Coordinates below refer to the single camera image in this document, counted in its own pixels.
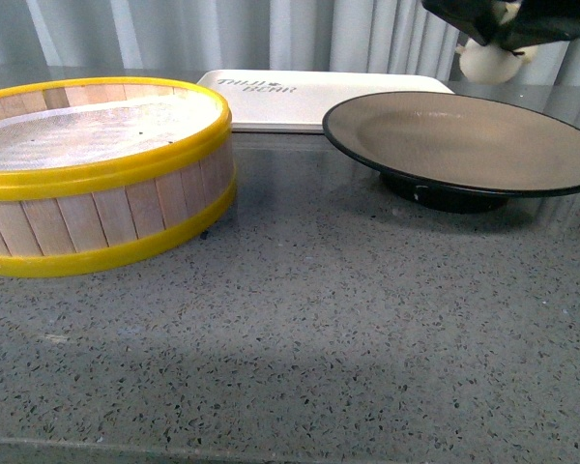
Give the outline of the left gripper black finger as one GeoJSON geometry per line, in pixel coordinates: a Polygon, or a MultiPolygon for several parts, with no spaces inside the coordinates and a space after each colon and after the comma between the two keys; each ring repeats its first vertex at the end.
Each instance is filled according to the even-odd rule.
{"type": "Polygon", "coordinates": [[[500,1],[422,0],[422,6],[479,45],[492,41],[504,16],[500,1]]]}
{"type": "Polygon", "coordinates": [[[580,0],[527,0],[497,33],[506,50],[580,38],[580,0]]]}

